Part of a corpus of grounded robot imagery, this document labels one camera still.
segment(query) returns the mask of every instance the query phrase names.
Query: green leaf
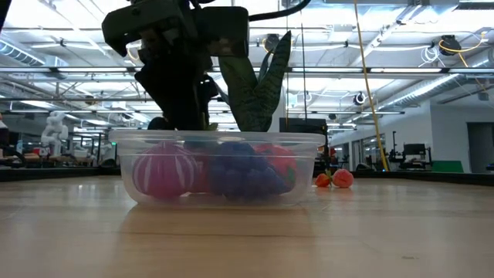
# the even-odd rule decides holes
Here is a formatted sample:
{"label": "green leaf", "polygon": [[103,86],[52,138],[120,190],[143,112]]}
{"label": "green leaf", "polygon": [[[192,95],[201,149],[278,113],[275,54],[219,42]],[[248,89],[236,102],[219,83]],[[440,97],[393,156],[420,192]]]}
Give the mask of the green leaf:
{"label": "green leaf", "polygon": [[255,88],[254,94],[262,106],[262,116],[271,116],[279,104],[283,77],[290,59],[292,33],[288,31],[276,46],[268,72]]}
{"label": "green leaf", "polygon": [[264,56],[264,59],[262,60],[261,64],[261,70],[259,71],[259,75],[257,76],[257,81],[261,83],[262,78],[266,75],[266,72],[268,71],[269,68],[269,57],[272,54],[272,49],[266,53]]}
{"label": "green leaf", "polygon": [[254,90],[257,86],[254,69],[247,57],[218,57],[219,69],[222,72],[223,79],[228,85],[228,91],[231,86],[235,86],[235,77],[237,75],[245,81],[246,86]]}
{"label": "green leaf", "polygon": [[211,123],[208,125],[208,131],[217,131],[218,130],[218,123]]}
{"label": "green leaf", "polygon": [[255,98],[252,88],[237,74],[231,65],[225,64],[232,85],[228,85],[228,98],[233,117],[241,131],[262,131],[260,102]]}
{"label": "green leaf", "polygon": [[228,95],[223,92],[222,88],[220,88],[218,85],[216,85],[216,88],[218,89],[219,96],[222,97],[222,100],[225,101],[226,104],[230,105],[230,100],[228,99]]}

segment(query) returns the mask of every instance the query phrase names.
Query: red toy fruit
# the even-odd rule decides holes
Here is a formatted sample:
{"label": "red toy fruit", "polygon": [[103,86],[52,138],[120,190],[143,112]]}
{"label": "red toy fruit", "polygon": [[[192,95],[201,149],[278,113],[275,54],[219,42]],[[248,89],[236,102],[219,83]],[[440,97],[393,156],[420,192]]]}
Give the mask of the red toy fruit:
{"label": "red toy fruit", "polygon": [[197,181],[198,166],[182,147],[161,142],[135,161],[132,178],[140,193],[158,199],[176,198]]}
{"label": "red toy fruit", "polygon": [[296,183],[296,160],[295,154],[287,148],[274,144],[255,145],[254,151],[257,154],[266,156],[276,173],[283,179],[286,186],[290,189],[295,187]]}
{"label": "red toy fruit", "polygon": [[316,178],[317,187],[328,187],[331,184],[331,178],[326,174],[319,174]]}
{"label": "red toy fruit", "polygon": [[339,188],[349,188],[354,183],[354,176],[348,170],[339,169],[333,175],[333,184]]}

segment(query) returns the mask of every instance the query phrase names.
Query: humanoid robot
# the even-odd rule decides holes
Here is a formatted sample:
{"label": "humanoid robot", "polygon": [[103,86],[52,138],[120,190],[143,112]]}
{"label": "humanoid robot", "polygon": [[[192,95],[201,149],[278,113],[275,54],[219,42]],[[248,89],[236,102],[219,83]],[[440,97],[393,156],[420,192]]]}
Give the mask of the humanoid robot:
{"label": "humanoid robot", "polygon": [[[46,128],[41,134],[42,148],[39,152],[40,156],[60,156],[62,140],[69,137],[69,128],[63,125],[65,114],[61,112],[52,112],[46,118]],[[53,146],[53,151],[50,153],[49,146]]]}

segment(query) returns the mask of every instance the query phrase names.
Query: door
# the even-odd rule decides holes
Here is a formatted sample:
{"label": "door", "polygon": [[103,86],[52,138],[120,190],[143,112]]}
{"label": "door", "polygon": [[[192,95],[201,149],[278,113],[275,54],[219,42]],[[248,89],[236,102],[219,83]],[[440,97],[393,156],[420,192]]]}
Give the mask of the door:
{"label": "door", "polygon": [[468,124],[469,160],[472,173],[488,173],[494,163],[494,124]]}

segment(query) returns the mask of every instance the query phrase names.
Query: wooden floor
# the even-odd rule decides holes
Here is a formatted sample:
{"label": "wooden floor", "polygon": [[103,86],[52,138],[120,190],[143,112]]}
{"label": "wooden floor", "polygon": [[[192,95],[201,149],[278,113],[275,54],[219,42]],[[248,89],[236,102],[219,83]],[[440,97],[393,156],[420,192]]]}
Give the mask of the wooden floor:
{"label": "wooden floor", "polygon": [[0,183],[0,277],[494,277],[494,188],[358,180],[278,210],[145,208],[117,177]]}

